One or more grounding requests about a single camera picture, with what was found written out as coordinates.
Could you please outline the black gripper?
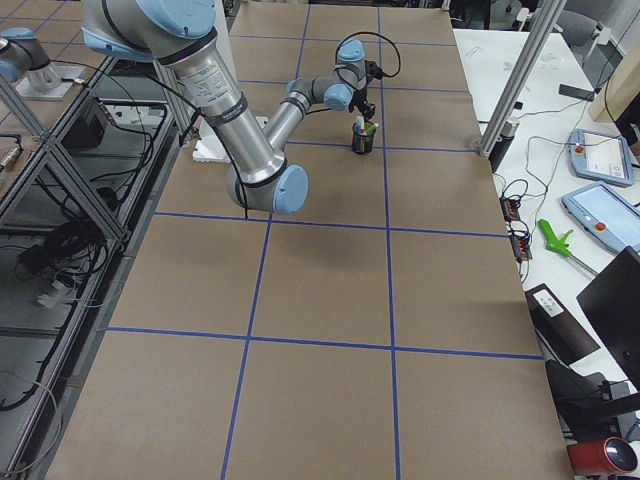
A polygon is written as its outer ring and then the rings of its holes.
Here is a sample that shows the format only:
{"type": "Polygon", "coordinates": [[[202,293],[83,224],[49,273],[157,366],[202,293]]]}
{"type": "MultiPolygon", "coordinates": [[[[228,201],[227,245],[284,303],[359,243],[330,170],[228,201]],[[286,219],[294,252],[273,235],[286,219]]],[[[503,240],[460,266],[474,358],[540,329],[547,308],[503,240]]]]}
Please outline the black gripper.
{"type": "Polygon", "coordinates": [[[374,116],[376,113],[376,105],[368,100],[368,86],[373,80],[382,80],[384,78],[384,71],[375,61],[365,60],[364,66],[366,72],[365,84],[363,88],[354,92],[349,105],[349,112],[352,113],[357,109],[362,116],[374,116]]]}

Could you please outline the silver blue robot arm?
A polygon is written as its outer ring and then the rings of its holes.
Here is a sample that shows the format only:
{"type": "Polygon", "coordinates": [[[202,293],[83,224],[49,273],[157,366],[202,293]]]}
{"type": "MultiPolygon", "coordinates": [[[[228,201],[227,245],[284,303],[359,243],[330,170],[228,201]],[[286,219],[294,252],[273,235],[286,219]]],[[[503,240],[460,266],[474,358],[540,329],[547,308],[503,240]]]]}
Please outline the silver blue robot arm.
{"type": "Polygon", "coordinates": [[[82,83],[82,66],[53,62],[35,33],[26,27],[1,32],[1,76],[26,99],[61,100],[82,83]]]}
{"type": "Polygon", "coordinates": [[[313,105],[359,110],[366,119],[375,113],[367,87],[385,74],[366,59],[354,35],[337,47],[330,75],[292,81],[277,112],[260,125],[217,49],[213,2],[86,1],[83,12],[82,32],[90,49],[156,61],[176,73],[230,158],[229,196],[247,210],[288,215],[303,207],[308,175],[288,162],[283,148],[313,105]]]}

